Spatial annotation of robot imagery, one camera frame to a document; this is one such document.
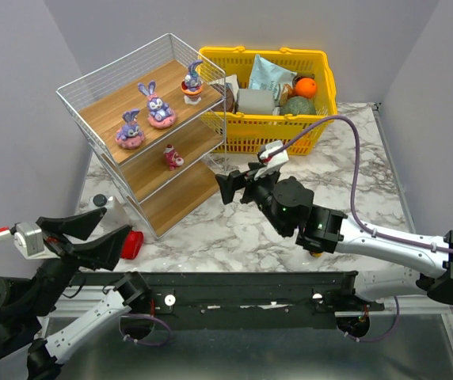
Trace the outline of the red bear toy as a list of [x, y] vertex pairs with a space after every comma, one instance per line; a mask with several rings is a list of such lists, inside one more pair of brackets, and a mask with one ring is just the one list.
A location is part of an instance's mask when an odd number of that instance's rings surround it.
[[175, 150], [174, 146], [171, 144], [168, 144], [166, 146], [163, 154], [170, 171], [182, 167], [183, 164], [185, 163], [183, 157], [179, 155], [179, 153]]

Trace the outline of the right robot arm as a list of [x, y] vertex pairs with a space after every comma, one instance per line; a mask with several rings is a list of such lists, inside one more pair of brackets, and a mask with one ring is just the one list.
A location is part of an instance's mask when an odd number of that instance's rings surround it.
[[224, 204], [243, 192], [242, 203], [255, 203], [276, 232], [294, 237], [311, 253], [351, 253], [384, 260], [394, 268], [360, 272], [352, 288], [357, 298], [373, 302], [398, 295], [427, 295], [453, 306], [453, 231], [425, 236], [365, 223], [314, 203], [314, 192], [295, 177], [280, 179], [278, 172], [261, 176], [261, 166], [235, 170], [215, 179]]

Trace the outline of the purple bunny sundae toy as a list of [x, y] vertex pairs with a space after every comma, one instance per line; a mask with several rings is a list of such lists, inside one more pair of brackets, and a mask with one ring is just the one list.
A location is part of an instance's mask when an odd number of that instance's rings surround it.
[[202, 59], [197, 59], [191, 62], [188, 65], [188, 72], [181, 82], [181, 91], [184, 94], [184, 100], [187, 105], [197, 105], [201, 101], [203, 81], [197, 71], [197, 68], [202, 63]]

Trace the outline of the purple pink donut toy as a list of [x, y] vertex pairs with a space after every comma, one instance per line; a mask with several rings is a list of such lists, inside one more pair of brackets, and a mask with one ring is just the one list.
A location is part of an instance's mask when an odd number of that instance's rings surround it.
[[142, 145], [145, 135], [138, 123], [139, 109], [126, 111], [122, 115], [124, 124], [116, 132], [115, 141], [124, 149], [134, 150]]

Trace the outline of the purple bunny donut toy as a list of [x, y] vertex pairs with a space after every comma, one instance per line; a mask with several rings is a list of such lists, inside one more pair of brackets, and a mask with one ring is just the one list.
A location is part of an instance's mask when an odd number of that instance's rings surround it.
[[147, 85], [140, 82], [138, 90], [147, 98], [147, 120], [156, 129], [172, 127], [176, 121], [176, 114], [167, 102], [164, 102], [156, 93], [156, 81], [150, 81]]

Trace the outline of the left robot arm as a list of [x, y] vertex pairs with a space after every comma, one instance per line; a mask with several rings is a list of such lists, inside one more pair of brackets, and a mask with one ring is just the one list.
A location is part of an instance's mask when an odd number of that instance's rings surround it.
[[0, 230], [25, 258], [42, 261], [30, 279], [0, 276], [0, 379], [55, 379], [87, 339], [115, 318], [150, 304], [151, 290], [143, 277], [128, 272], [66, 328], [46, 338], [36, 335], [40, 319], [55, 310], [79, 268], [113, 270], [119, 262], [131, 225], [89, 239], [106, 213], [101, 207]]

